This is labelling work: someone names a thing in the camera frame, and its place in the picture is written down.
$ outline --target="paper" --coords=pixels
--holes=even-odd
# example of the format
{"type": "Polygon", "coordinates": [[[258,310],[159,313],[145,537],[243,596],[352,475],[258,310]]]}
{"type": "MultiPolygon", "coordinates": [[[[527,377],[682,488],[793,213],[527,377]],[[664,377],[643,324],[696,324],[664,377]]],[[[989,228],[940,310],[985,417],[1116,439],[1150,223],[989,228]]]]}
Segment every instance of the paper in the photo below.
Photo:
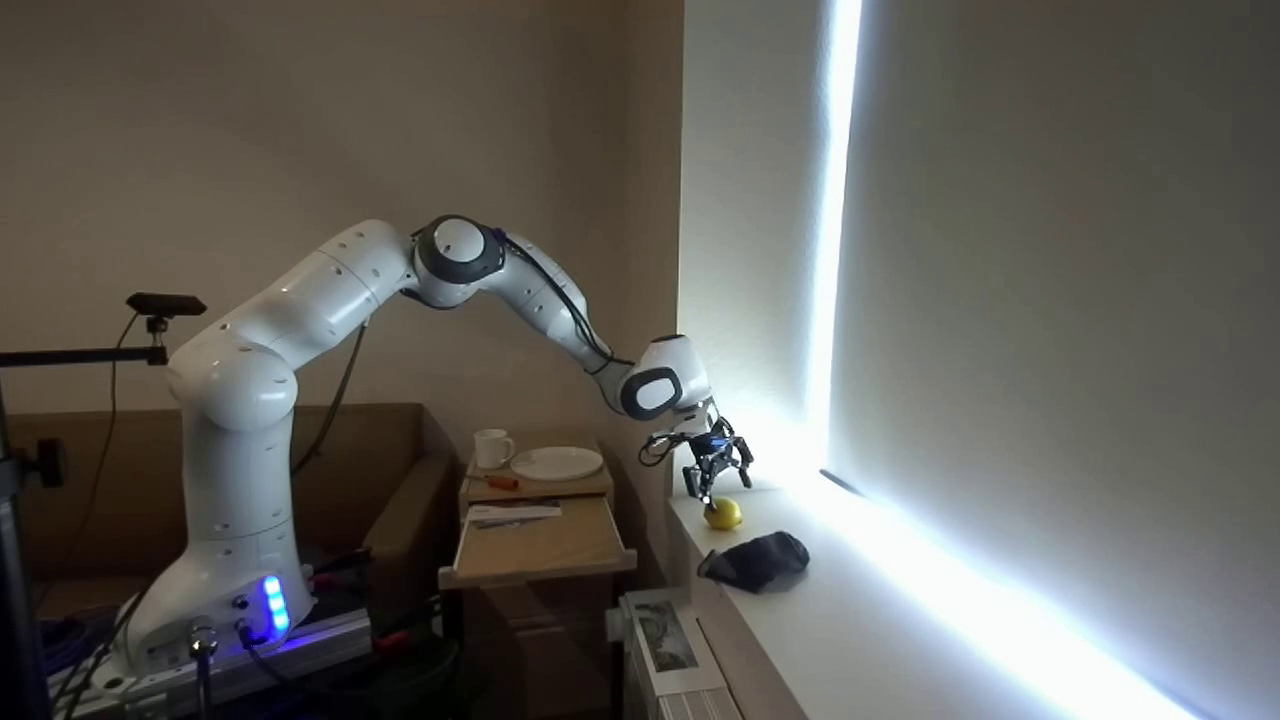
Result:
{"type": "Polygon", "coordinates": [[[533,524],[533,519],[554,519],[558,504],[471,504],[468,524],[533,524]]]}

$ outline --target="black object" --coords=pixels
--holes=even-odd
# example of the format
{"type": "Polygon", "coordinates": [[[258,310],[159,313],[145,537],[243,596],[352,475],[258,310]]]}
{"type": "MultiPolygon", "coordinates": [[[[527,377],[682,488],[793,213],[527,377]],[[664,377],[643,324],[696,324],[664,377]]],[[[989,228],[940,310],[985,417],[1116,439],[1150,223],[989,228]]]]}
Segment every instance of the black object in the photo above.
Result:
{"type": "Polygon", "coordinates": [[[12,663],[0,674],[0,702],[12,717],[53,717],[44,668],[40,668],[40,631],[31,624],[31,592],[22,576],[22,553],[16,537],[16,488],[21,470],[9,454],[9,423],[0,401],[0,657],[12,663]]]}
{"type": "Polygon", "coordinates": [[[9,450],[9,459],[16,470],[16,484],[36,475],[44,488],[64,488],[64,445],[55,436],[36,439],[36,459],[22,450],[12,450],[9,436],[0,445],[9,450]]]}
{"type": "Polygon", "coordinates": [[[91,650],[110,636],[110,622],[110,608],[40,622],[44,677],[55,677],[91,657],[91,650]]]}
{"type": "Polygon", "coordinates": [[[44,367],[44,366],[166,366],[166,352],[157,347],[64,347],[64,352],[0,352],[0,367],[44,367]]]}
{"type": "Polygon", "coordinates": [[[139,318],[203,318],[201,297],[130,292],[127,310],[139,318]]]}
{"type": "Polygon", "coordinates": [[[794,582],[807,568],[807,550],[793,534],[743,542],[727,553],[708,553],[696,571],[743,592],[794,582]]]}
{"type": "Polygon", "coordinates": [[[720,474],[735,470],[735,482],[750,488],[750,445],[717,417],[705,436],[688,436],[696,470],[682,470],[682,491],[708,499],[720,474]]]}

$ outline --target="window sill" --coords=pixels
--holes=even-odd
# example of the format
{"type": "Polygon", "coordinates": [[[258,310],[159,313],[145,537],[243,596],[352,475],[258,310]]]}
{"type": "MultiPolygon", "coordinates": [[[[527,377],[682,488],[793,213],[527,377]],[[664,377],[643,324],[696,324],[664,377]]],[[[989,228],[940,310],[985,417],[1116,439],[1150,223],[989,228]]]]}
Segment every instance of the window sill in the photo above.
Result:
{"type": "Polygon", "coordinates": [[[674,576],[743,717],[1049,717],[1010,682],[900,596],[848,542],[834,488],[732,488],[735,534],[712,534],[701,504],[672,499],[674,576]],[[793,534],[807,571],[777,592],[735,592],[696,576],[696,561],[750,537],[793,534]]]}

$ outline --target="robot end effector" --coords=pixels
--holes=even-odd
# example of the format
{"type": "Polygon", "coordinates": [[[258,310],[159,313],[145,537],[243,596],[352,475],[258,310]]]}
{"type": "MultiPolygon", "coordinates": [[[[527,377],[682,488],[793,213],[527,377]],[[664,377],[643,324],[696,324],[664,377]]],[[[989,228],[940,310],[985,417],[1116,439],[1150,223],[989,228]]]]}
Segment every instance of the robot end effector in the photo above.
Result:
{"type": "Polygon", "coordinates": [[[594,336],[583,292],[534,243],[463,216],[440,216],[410,231],[410,241],[418,283],[407,297],[433,310],[455,310],[471,292],[496,292],[540,336],[574,357],[613,411],[633,422],[674,417],[669,431],[643,439],[641,464],[651,470],[669,459],[672,450],[688,445],[696,459],[682,470],[688,495],[708,499],[717,475],[727,470],[750,488],[750,450],[720,417],[712,380],[688,336],[660,336],[641,362],[620,362],[594,336]]]}

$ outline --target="yellow object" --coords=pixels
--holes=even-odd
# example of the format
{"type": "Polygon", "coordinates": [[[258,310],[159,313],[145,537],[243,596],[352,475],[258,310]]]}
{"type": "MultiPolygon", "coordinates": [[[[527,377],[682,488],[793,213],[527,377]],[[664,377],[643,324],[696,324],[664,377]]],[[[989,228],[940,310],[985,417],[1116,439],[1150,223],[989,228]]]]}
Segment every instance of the yellow object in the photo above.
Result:
{"type": "Polygon", "coordinates": [[[735,524],[743,524],[743,507],[720,495],[720,499],[708,499],[705,519],[712,524],[712,534],[732,534],[735,524]]]}

